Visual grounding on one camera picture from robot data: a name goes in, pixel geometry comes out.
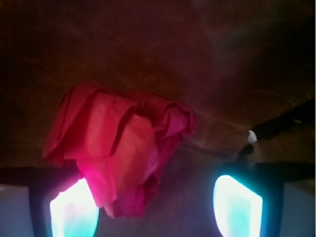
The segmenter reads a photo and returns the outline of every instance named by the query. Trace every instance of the led light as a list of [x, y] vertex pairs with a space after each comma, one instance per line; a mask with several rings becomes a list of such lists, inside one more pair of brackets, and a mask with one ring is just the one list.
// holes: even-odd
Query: led light
[[99, 208], [95, 205], [85, 179], [78, 180], [50, 202], [53, 237], [92, 237], [96, 231]]
[[220, 176], [214, 187], [214, 213], [224, 237], [259, 237], [262, 197], [229, 175]]

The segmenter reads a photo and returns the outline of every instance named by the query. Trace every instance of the crumpled tissue paper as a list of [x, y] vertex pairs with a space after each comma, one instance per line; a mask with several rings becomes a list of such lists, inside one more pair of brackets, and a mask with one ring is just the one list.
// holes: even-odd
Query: crumpled tissue paper
[[82, 83], [62, 99], [43, 157], [59, 167], [76, 163], [109, 216], [140, 217], [162, 167], [195, 123], [180, 101]]

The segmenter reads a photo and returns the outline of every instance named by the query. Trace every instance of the cyan light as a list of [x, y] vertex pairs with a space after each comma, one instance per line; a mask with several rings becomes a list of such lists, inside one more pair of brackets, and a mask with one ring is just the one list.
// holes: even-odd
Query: cyan light
[[259, 237], [262, 197], [230, 175], [220, 176], [214, 187], [214, 213], [224, 237]]
[[99, 208], [85, 179], [78, 180], [50, 202], [53, 237], [92, 237], [96, 231]]

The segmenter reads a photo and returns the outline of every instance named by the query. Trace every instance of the pink crumpled paper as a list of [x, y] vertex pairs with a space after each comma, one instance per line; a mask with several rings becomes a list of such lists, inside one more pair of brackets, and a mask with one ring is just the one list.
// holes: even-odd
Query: pink crumpled paper
[[59, 167], [75, 161], [111, 217], [140, 217], [157, 193], [162, 167], [195, 123], [180, 101], [82, 83], [62, 99], [43, 157]]

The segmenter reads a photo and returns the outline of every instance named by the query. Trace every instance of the light panel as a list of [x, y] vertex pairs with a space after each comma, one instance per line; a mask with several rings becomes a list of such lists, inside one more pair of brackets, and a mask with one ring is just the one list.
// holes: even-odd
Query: light panel
[[78, 180], [50, 202], [53, 237], [92, 237], [96, 231], [99, 208], [85, 179]]
[[220, 176], [214, 186], [213, 205], [219, 231], [224, 237], [259, 237], [262, 197], [230, 175]]

